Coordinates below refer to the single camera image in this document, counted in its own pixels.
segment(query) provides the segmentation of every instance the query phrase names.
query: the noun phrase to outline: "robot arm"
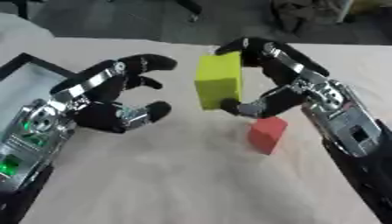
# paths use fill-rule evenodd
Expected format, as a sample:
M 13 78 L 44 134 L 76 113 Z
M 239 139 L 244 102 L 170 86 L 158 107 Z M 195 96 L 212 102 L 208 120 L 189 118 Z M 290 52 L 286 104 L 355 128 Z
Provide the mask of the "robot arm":
M 124 90 L 162 88 L 141 74 L 176 65 L 153 54 L 103 61 L 53 87 L 50 99 L 23 106 L 0 137 L 0 222 L 23 218 L 77 126 L 122 134 L 169 114 L 164 101 L 130 108 L 115 100 Z
M 265 118 L 301 106 L 355 191 L 383 223 L 392 222 L 392 135 L 350 87 L 329 79 L 320 65 L 294 48 L 261 38 L 241 38 L 217 54 L 241 51 L 243 65 L 262 67 L 277 87 L 251 103 L 225 99 L 235 116 Z

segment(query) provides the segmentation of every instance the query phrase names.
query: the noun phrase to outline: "table surface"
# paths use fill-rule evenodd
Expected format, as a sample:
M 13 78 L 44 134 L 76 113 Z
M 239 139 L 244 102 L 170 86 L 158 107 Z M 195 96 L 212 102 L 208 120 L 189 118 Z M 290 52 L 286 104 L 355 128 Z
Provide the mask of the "table surface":
M 0 51 L 0 65 L 20 50 L 78 72 L 100 60 L 138 53 L 173 57 L 178 67 L 149 75 L 164 83 L 125 92 L 120 102 L 168 101 L 163 121 L 112 135 L 80 129 L 23 224 L 371 224 L 378 220 L 350 188 L 299 108 L 275 152 L 264 156 L 246 140 L 251 120 L 200 109 L 193 77 L 211 46 L 144 40 L 38 38 Z M 392 121 L 388 98 L 392 47 L 294 45 L 332 77 L 350 84 L 372 114 Z M 246 68 L 244 99 L 273 85 L 260 69 Z

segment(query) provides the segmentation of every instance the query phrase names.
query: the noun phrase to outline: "floor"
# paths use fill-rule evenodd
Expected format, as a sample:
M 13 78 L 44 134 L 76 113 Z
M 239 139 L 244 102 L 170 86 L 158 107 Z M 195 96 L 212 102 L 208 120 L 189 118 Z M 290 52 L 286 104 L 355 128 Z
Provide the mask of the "floor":
M 382 23 L 373 16 L 350 24 L 307 24 L 294 35 L 272 23 L 269 0 L 196 1 L 204 12 L 195 24 L 172 0 L 49 0 L 31 4 L 31 21 L 60 37 L 220 45 L 252 35 L 294 43 L 392 45 L 391 35 L 385 33 L 390 29 L 379 27 Z M 14 9 L 0 3 L 0 11 Z

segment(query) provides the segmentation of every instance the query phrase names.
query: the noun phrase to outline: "yellow cube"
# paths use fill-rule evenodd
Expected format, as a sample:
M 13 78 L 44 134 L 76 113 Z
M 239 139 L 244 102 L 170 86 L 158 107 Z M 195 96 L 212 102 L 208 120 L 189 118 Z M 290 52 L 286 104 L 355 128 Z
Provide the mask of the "yellow cube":
M 240 101 L 242 97 L 240 53 L 201 56 L 194 83 L 204 110 L 219 109 L 221 100 L 225 98 L 235 98 Z

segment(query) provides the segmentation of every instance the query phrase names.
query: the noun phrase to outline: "red cube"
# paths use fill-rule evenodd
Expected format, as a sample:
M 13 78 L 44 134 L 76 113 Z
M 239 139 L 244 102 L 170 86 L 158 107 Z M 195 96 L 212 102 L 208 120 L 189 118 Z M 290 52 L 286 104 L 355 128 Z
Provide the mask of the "red cube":
M 257 151 L 270 155 L 286 127 L 287 122 L 275 116 L 257 119 L 251 126 L 248 140 L 257 148 Z

